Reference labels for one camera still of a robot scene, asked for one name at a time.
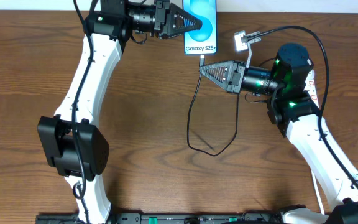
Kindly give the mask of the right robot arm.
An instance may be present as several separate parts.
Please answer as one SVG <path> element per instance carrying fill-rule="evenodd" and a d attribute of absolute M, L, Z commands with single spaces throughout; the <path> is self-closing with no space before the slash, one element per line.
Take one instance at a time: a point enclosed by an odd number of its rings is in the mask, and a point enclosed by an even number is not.
<path fill-rule="evenodd" d="M 237 60 L 200 66 L 200 74 L 229 93 L 242 90 L 266 95 L 267 113 L 301 153 L 330 206 L 328 214 L 302 205 L 270 217 L 280 223 L 358 223 L 358 170 L 335 141 L 322 116 L 314 85 L 313 63 L 300 44 L 282 45 L 272 69 Z"/>

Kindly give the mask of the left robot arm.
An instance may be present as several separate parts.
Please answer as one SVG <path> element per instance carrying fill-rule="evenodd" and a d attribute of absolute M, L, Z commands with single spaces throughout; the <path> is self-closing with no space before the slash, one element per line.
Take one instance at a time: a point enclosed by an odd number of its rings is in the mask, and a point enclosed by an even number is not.
<path fill-rule="evenodd" d="M 99 116 L 111 75 L 134 34 L 169 39 L 198 30 L 202 22 L 170 1 L 93 1 L 80 17 L 85 34 L 70 88 L 37 132 L 47 163 L 69 183 L 78 205 L 72 215 L 38 215 L 37 223 L 109 223 L 111 203 L 103 182 L 109 144 Z"/>

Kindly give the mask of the white power strip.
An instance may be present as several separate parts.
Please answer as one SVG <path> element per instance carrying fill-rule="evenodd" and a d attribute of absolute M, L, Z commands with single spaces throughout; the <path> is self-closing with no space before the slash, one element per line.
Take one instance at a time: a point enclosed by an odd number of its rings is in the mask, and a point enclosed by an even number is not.
<path fill-rule="evenodd" d="M 314 70 L 311 70 L 309 73 L 308 73 L 308 76 L 305 80 L 305 88 L 304 88 L 304 91 L 307 91 L 308 94 L 310 95 L 312 101 L 318 105 L 318 95 L 317 95 L 317 92 L 316 92 L 316 86 L 315 86 L 315 82 L 314 82 L 314 76 L 315 76 L 315 72 Z"/>

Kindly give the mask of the blue-screen Samsung smartphone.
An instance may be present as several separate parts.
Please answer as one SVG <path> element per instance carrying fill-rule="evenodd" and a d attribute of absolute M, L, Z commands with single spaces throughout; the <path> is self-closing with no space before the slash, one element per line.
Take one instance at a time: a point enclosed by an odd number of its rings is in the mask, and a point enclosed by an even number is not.
<path fill-rule="evenodd" d="M 200 29 L 185 33 L 187 55 L 215 54 L 217 51 L 216 0 L 182 0 L 183 9 L 202 23 Z"/>

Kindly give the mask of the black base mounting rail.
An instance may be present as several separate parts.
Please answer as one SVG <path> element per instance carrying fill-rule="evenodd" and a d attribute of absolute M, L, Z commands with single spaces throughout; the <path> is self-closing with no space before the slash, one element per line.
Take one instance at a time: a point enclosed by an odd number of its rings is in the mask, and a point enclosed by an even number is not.
<path fill-rule="evenodd" d="M 218 224 L 218 223 L 283 223 L 277 215 L 244 213 L 242 215 L 144 215 L 121 213 L 110 215 L 110 224 Z"/>

